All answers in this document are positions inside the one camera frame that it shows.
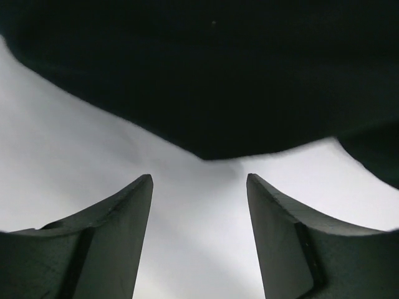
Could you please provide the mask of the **black t shirt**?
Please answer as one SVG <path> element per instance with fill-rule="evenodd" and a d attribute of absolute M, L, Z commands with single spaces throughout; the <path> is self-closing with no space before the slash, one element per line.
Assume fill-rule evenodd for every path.
<path fill-rule="evenodd" d="M 1 35 L 54 85 L 201 159 L 334 137 L 398 186 L 397 1 L 2 1 Z"/>

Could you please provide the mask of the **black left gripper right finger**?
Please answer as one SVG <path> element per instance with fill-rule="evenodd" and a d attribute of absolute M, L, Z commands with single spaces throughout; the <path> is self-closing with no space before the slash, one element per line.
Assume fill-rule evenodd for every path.
<path fill-rule="evenodd" d="M 246 181 L 266 298 L 397 298 L 398 231 L 340 221 Z"/>

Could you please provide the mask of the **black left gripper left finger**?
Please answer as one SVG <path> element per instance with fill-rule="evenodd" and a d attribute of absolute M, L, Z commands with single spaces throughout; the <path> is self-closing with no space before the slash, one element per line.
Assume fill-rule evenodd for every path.
<path fill-rule="evenodd" d="M 131 298 L 153 193 L 150 175 L 80 212 L 1 233 L 2 298 Z"/>

